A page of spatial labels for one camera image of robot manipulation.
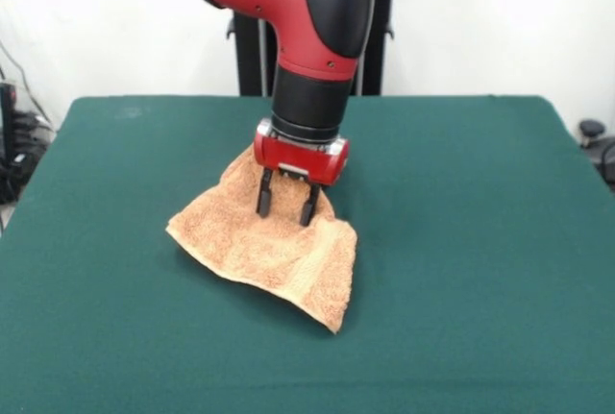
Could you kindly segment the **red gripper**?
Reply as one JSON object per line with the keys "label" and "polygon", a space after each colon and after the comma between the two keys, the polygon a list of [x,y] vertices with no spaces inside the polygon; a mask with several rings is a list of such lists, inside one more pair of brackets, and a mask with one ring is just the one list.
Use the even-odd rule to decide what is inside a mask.
{"label": "red gripper", "polygon": [[321,185],[331,186],[337,182],[346,166],[350,143],[340,136],[321,145],[293,141],[277,134],[271,120],[263,118],[256,129],[253,149],[257,163],[264,168],[258,189],[257,214],[268,216],[273,170],[283,171],[312,183],[300,217],[300,225],[308,227],[317,208]]}

